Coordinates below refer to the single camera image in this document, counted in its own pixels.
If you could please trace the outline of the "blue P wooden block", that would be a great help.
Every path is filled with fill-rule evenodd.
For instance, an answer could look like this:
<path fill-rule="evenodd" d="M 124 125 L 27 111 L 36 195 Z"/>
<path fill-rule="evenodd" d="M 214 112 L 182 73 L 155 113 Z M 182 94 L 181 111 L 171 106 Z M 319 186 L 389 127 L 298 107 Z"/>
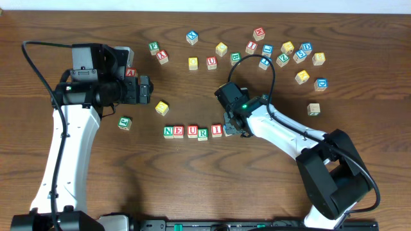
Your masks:
<path fill-rule="evenodd" d="M 225 125 L 223 125 L 223 132 L 224 132 L 224 134 L 225 134 L 225 136 L 226 137 L 228 137 L 228 136 L 231 136 L 232 134 L 231 133 L 229 133 L 228 131 L 227 131 L 227 125 L 225 124 Z"/>

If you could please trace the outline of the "green R wooden block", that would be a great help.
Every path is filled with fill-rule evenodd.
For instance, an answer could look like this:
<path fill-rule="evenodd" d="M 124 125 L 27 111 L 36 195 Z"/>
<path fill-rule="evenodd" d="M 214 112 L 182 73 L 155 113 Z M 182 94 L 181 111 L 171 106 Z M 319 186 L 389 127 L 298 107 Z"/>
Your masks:
<path fill-rule="evenodd" d="M 207 128 L 200 128 L 198 130 L 198 141 L 206 141 L 208 140 L 208 129 Z"/>

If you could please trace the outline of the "green N wooden block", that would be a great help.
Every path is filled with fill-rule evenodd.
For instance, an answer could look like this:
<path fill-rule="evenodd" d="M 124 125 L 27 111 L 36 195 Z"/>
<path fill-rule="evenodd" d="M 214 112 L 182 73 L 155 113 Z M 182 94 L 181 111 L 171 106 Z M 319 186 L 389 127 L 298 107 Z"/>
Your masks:
<path fill-rule="evenodd" d="M 173 139 L 173 127 L 165 126 L 163 128 L 163 136 L 165 139 Z"/>

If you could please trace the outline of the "red E wooden block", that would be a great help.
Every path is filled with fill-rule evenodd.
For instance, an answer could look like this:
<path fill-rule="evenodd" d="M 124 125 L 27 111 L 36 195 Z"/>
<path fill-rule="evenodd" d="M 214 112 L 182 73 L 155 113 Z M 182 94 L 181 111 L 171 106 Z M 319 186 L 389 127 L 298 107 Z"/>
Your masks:
<path fill-rule="evenodd" d="M 173 127 L 173 138 L 182 139 L 184 137 L 184 127 L 183 126 L 174 126 Z"/>

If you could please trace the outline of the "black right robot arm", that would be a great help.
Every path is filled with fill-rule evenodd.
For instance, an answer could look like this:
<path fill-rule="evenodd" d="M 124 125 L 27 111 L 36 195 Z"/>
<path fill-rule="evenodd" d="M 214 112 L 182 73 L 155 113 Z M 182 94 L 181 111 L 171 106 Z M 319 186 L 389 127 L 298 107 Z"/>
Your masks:
<path fill-rule="evenodd" d="M 303 224 L 336 229 L 375 183 L 352 140 L 342 130 L 313 130 L 278 112 L 269 101 L 250 98 L 229 82 L 215 96 L 231 126 L 244 137 L 262 138 L 292 157 L 312 203 Z"/>

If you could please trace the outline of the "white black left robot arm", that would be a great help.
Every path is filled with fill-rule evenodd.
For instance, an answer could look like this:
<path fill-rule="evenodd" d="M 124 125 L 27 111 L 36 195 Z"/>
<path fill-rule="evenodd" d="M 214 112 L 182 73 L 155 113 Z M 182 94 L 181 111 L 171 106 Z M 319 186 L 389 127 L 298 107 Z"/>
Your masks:
<path fill-rule="evenodd" d="M 153 83 L 132 68 L 129 47 L 73 44 L 73 66 L 52 89 L 32 60 L 28 63 L 51 96 L 53 137 L 41 185 L 28 214 L 15 215 L 11 230 L 139 230 L 122 213 L 98 219 L 87 214 L 91 148 L 103 109 L 148 104 Z"/>

